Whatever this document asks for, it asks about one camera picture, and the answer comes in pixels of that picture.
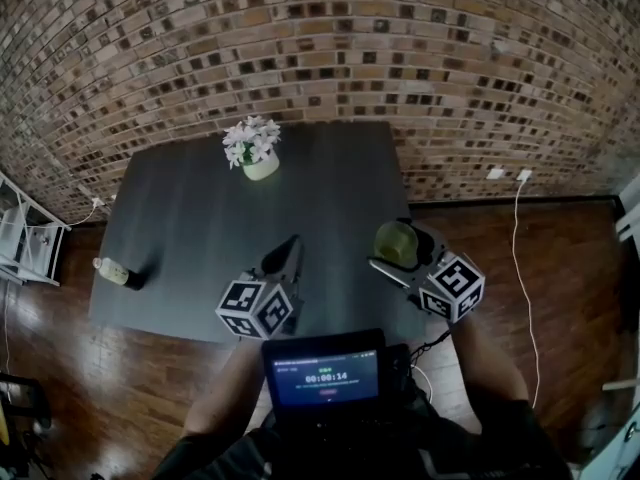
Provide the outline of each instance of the screen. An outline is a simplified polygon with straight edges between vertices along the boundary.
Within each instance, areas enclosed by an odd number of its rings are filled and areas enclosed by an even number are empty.
[[[272,362],[280,403],[319,405],[378,396],[375,350]]]

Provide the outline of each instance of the dark table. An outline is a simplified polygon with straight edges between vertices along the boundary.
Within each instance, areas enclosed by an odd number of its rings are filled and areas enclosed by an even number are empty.
[[[254,182],[229,170],[220,137],[131,159],[100,256],[148,276],[140,291],[96,274],[91,318],[196,340],[235,338],[214,313],[224,286],[299,233],[305,245],[299,335],[381,327],[422,336],[425,315],[367,263],[377,228],[409,209],[389,126],[284,128],[280,169]]]

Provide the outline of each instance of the person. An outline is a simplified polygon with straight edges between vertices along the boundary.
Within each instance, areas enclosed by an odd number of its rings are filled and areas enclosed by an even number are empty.
[[[482,424],[480,435],[438,416],[412,380],[415,396],[396,414],[397,424],[373,433],[364,445],[320,448],[304,435],[285,440],[269,416],[243,435],[264,372],[261,343],[241,341],[208,393],[189,410],[182,437],[152,478],[571,478],[536,421],[522,374],[477,315],[453,325],[451,336],[469,402]]]

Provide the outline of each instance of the baseboard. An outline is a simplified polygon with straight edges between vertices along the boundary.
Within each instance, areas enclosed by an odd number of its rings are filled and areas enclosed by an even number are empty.
[[[465,199],[462,201],[424,201],[409,203],[410,210],[422,210],[433,208],[461,208],[469,206],[498,206],[512,205],[515,202],[515,196],[499,197],[494,199]],[[558,197],[521,197],[519,204],[553,204],[553,203],[588,203],[594,201],[612,201],[616,207],[616,213],[621,211],[620,217],[624,215],[624,208],[620,202],[620,198],[614,195],[601,196],[558,196]]]
[[[99,220],[95,222],[83,222],[82,224],[78,224],[77,226],[73,226],[71,229],[92,229],[92,228],[102,228],[107,225],[106,220]]]

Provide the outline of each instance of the wooden floor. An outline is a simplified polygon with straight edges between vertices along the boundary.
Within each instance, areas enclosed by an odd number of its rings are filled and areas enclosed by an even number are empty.
[[[478,309],[485,325],[535,387],[527,305],[511,258],[513,208],[420,211],[487,276]],[[609,203],[521,207],[518,257],[533,304],[541,386],[536,413],[570,456],[581,428],[614,428],[630,407],[627,395],[603,399],[600,386],[635,372],[631,336],[618,335],[622,252]],[[102,229],[71,233],[62,254],[60,288],[7,287],[11,373],[34,377],[50,399],[54,428],[46,448],[57,478],[147,478],[180,432],[190,401],[224,364],[228,348],[138,331],[99,328],[87,318]],[[437,337],[435,321],[426,339]],[[0,346],[0,363],[6,354]],[[440,413],[472,430],[469,407],[450,340],[420,365],[434,386]],[[268,409],[261,397],[258,424]]]

